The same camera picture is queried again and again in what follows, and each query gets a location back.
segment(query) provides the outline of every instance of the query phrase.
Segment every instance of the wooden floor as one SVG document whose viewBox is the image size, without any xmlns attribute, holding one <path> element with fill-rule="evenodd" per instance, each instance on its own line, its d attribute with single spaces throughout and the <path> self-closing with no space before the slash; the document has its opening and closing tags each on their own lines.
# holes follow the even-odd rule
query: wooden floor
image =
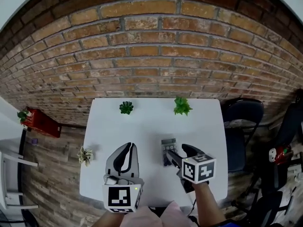
<svg viewBox="0 0 303 227">
<path fill-rule="evenodd" d="M 63 127 L 59 139 L 43 136 L 35 131 L 27 132 L 24 146 L 25 159 L 35 161 L 38 167 L 23 166 L 22 190 L 25 203 L 36 203 L 38 209 L 31 212 L 41 227 L 90 227 L 103 213 L 103 204 L 79 194 L 80 164 L 77 153 L 84 141 L 85 129 Z M 265 138 L 268 134 L 261 130 L 253 139 Z M 38 139 L 37 145 L 32 139 Z M 228 197 L 219 202 L 227 218 L 241 219 L 245 214 L 230 206 L 250 183 L 250 174 L 229 174 Z M 298 185 L 293 175 L 284 188 L 289 192 Z M 278 215 L 277 221 L 284 227 L 292 227 L 303 214 L 303 187 L 294 192 L 295 205 L 287 216 Z"/>
</svg>

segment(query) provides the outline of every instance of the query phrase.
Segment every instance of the small plant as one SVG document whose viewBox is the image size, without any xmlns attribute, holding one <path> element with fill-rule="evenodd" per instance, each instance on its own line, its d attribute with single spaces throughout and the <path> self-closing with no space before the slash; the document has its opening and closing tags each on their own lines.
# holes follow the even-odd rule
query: small plant
<svg viewBox="0 0 303 227">
<path fill-rule="evenodd" d="M 185 113 L 186 116 L 189 113 L 189 110 L 192 110 L 192 108 L 189 106 L 188 101 L 184 97 L 177 96 L 175 99 L 176 107 L 174 108 L 175 115 L 176 114 L 183 114 Z"/>
<path fill-rule="evenodd" d="M 18 118 L 20 119 L 20 123 L 23 123 L 26 119 L 27 116 L 29 116 L 30 112 L 27 109 L 21 110 L 20 112 L 17 113 Z"/>
<path fill-rule="evenodd" d="M 90 164 L 90 161 L 93 159 L 93 151 L 91 149 L 85 150 L 83 146 L 81 146 L 80 151 L 77 154 L 79 158 L 79 163 L 82 164 L 85 162 L 85 166 Z"/>
<path fill-rule="evenodd" d="M 123 102 L 122 104 L 120 104 L 121 113 L 130 114 L 134 108 L 132 104 L 132 102 Z"/>
</svg>

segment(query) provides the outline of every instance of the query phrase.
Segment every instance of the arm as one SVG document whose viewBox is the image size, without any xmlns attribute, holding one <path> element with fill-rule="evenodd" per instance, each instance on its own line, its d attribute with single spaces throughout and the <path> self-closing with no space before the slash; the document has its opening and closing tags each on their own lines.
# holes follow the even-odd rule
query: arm
<svg viewBox="0 0 303 227">
<path fill-rule="evenodd" d="M 207 183 L 193 184 L 196 193 L 199 224 L 209 227 L 226 220 Z"/>
<path fill-rule="evenodd" d="M 124 214 L 106 211 L 92 227 L 119 227 L 123 218 Z"/>
</svg>

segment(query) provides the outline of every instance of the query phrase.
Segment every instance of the black cable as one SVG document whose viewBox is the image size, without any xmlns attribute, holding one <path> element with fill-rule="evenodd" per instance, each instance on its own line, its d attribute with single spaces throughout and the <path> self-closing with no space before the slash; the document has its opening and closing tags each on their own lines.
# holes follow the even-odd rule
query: black cable
<svg viewBox="0 0 303 227">
<path fill-rule="evenodd" d="M 188 216 L 189 216 L 189 215 L 192 213 L 192 211 L 194 210 L 195 204 L 196 204 L 196 199 L 195 199 L 195 201 L 194 201 L 193 208 L 191 209 L 191 212 L 188 214 Z"/>
</svg>

